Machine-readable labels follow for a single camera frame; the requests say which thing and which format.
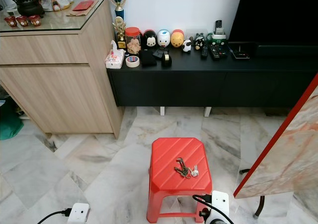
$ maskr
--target red plastic stool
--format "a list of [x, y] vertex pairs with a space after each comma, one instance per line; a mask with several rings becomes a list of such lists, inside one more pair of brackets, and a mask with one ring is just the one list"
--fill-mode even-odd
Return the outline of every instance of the red plastic stool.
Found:
[[[174, 170], [180, 168], [177, 158], [183, 158], [187, 167], [198, 165], [199, 175], [190, 179]], [[211, 194], [212, 179], [203, 143], [196, 138], [159, 138], [153, 142], [149, 168], [149, 199], [147, 220], [156, 223], [158, 218], [193, 217], [196, 223], [203, 222], [199, 216], [205, 206], [197, 204], [196, 213], [160, 213], [162, 200], [172, 195]]]

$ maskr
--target television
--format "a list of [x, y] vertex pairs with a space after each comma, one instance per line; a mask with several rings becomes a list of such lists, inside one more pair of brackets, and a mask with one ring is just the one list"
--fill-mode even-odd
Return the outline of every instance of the television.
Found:
[[318, 0], [240, 0], [229, 42], [318, 48], [317, 30]]

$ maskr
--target white leg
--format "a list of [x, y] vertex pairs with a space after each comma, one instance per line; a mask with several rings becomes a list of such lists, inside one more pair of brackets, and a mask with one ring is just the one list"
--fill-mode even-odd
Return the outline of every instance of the white leg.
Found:
[[161, 116], [164, 116], [164, 106], [161, 106], [161, 107], [160, 107], [160, 115], [161, 115]]
[[204, 110], [204, 117], [209, 117], [211, 111], [211, 106], [207, 106]]

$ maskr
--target green bag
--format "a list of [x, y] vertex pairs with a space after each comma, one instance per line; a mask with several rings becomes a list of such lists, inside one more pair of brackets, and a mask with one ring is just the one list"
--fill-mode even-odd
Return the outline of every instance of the green bag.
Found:
[[14, 112], [11, 103], [7, 100], [0, 107], [0, 140], [15, 137], [23, 127], [23, 122]]

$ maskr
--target glass top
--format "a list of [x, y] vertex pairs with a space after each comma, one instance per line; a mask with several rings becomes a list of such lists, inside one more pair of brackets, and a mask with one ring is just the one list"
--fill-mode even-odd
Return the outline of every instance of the glass top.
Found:
[[98, 0], [97, 4], [85, 16], [66, 16], [81, 1], [83, 0], [74, 0], [74, 2], [71, 3], [71, 6], [64, 10], [56, 12], [46, 11], [44, 17], [41, 18], [40, 26], [33, 26], [29, 23], [29, 26], [22, 27], [19, 23], [17, 23], [17, 27], [12, 28], [4, 20], [5, 17], [9, 16], [4, 9], [0, 11], [0, 33], [17, 31], [80, 30], [104, 0]]

